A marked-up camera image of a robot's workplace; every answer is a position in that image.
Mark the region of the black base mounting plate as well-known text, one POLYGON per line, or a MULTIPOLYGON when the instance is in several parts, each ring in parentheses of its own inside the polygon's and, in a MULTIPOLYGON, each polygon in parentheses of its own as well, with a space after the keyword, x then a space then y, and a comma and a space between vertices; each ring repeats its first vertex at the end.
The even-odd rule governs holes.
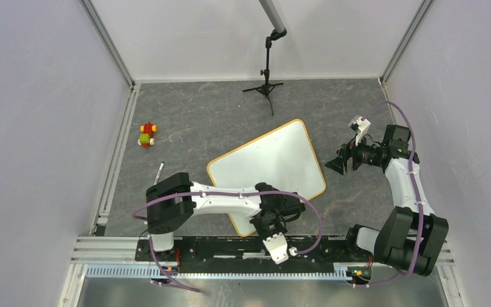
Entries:
POLYGON ((342 236, 324 235, 307 255, 275 264, 256 236, 184 236, 177 237, 169 251, 156 252, 156 258, 164 268, 177 263, 180 273, 328 273, 334 264, 366 265, 372 256, 342 236))

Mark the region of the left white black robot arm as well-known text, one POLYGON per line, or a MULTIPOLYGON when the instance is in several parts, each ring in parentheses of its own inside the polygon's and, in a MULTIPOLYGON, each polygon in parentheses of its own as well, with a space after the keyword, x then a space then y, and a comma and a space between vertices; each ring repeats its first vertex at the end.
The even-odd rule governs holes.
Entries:
POLYGON ((296 193, 280 191, 265 182, 243 188, 215 187, 190 180, 179 172, 149 187, 146 217, 150 251, 159 260, 175 253, 174 233, 193 216, 229 214, 243 217, 253 226, 265 249, 277 264, 302 252, 285 238, 286 224, 305 211, 296 193))

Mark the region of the yellow framed whiteboard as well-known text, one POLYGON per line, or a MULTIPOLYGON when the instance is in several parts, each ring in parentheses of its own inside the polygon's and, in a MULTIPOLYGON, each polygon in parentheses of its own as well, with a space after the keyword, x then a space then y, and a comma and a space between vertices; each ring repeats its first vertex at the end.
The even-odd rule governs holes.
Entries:
POLYGON ((211 160, 207 173, 217 187, 239 188, 266 182, 312 200, 326 181, 305 123, 294 119, 211 160))

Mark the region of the black whiteboard marker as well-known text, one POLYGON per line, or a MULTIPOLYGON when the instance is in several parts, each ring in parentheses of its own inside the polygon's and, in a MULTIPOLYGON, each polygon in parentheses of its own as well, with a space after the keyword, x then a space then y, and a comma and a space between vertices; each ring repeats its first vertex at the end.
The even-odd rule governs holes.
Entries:
POLYGON ((165 162, 162 161, 161 164, 160 164, 160 166, 159 166, 159 168, 158 168, 158 170, 157 170, 157 172, 156 172, 156 176, 155 176, 155 179, 153 181, 153 184, 154 185, 156 185, 159 182, 160 177, 161 177, 161 174, 162 174, 162 171, 164 169, 164 166, 165 166, 165 162))

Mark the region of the colourful toy block car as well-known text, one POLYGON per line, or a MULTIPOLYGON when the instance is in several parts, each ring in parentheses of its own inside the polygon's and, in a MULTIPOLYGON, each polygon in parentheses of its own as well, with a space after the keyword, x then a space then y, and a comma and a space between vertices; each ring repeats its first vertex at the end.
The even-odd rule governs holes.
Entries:
POLYGON ((141 134, 137 140, 138 145, 143 148, 154 146, 156 142, 154 134, 158 131, 158 126, 151 122, 147 122, 140 126, 140 131, 141 134))

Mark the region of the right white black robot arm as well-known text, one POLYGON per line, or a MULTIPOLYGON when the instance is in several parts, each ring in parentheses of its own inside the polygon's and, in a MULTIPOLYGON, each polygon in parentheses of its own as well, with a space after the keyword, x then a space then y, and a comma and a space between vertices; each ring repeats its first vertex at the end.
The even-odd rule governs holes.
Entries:
POLYGON ((428 204, 419 177, 419 157, 412 130, 388 125, 381 142, 369 144, 369 122, 352 123, 355 136, 343 144, 326 167, 341 175, 363 164, 378 167, 386 176, 394 208, 380 230, 355 225, 348 230, 344 254, 352 261, 369 252, 373 259, 420 276, 432 273, 449 225, 428 204))

